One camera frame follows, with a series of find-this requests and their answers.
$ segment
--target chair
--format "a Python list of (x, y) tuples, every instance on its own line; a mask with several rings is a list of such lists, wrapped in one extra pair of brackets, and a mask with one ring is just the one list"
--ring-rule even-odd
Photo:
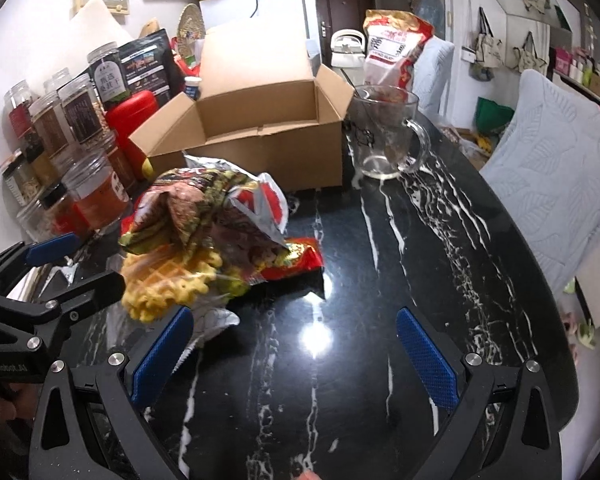
[(533, 70), (480, 170), (558, 294), (600, 242), (600, 108)]
[(413, 93), (420, 98), (418, 108), (428, 118), (440, 111), (440, 98), (449, 78), (454, 44), (434, 36), (424, 45), (413, 66)]

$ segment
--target pink box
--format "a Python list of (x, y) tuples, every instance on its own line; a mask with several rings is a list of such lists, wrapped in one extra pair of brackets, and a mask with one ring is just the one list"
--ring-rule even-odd
[(573, 56), (564, 50), (563, 48), (555, 49), (555, 70), (564, 74), (569, 75), (569, 67), (571, 66), (571, 59)]

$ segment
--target blue gripper pad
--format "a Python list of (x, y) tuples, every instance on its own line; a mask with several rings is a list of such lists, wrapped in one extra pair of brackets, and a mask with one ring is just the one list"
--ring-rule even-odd
[(458, 404), (456, 375), (438, 348), (406, 308), (396, 319), (398, 338), (436, 406), (449, 411)]
[(74, 233), (62, 235), (32, 245), (27, 252), (27, 265), (40, 267), (74, 254), (80, 248), (80, 238)]
[(131, 402), (138, 410), (152, 406), (193, 334), (193, 314), (181, 307), (136, 368)]

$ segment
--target glass mug handle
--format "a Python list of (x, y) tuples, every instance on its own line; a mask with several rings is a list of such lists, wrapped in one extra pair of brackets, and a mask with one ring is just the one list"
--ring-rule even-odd
[(429, 155), (431, 147), (429, 135), (427, 134), (427, 131), (416, 121), (405, 119), (402, 124), (413, 130), (420, 139), (420, 153), (418, 153), (418, 156), (413, 164), (407, 164), (405, 160), (401, 164), (398, 164), (398, 169), (403, 173), (415, 173), (420, 169), (420, 166), (422, 166), (422, 163), (427, 158), (427, 155)]

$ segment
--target metal screw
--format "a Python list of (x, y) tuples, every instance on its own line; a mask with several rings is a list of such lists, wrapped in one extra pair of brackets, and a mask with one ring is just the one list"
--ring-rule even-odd
[(40, 338), (37, 335), (33, 336), (31, 339), (29, 339), (27, 341), (27, 348), (29, 348), (30, 350), (35, 350), (39, 346), (40, 346)]
[(478, 354), (471, 352), (464, 356), (464, 360), (471, 366), (479, 366), (482, 364), (482, 358)]
[(112, 366), (118, 366), (122, 361), (125, 360), (125, 355), (120, 352), (116, 352), (115, 354), (111, 354), (107, 362)]
[(58, 359), (58, 361), (54, 361), (51, 364), (51, 371), (55, 374), (62, 371), (63, 368), (64, 368), (64, 361), (61, 361), (60, 359)]
[(540, 363), (538, 363), (538, 361), (533, 361), (533, 359), (531, 359), (531, 361), (526, 362), (526, 369), (533, 373), (539, 372), (540, 371)]

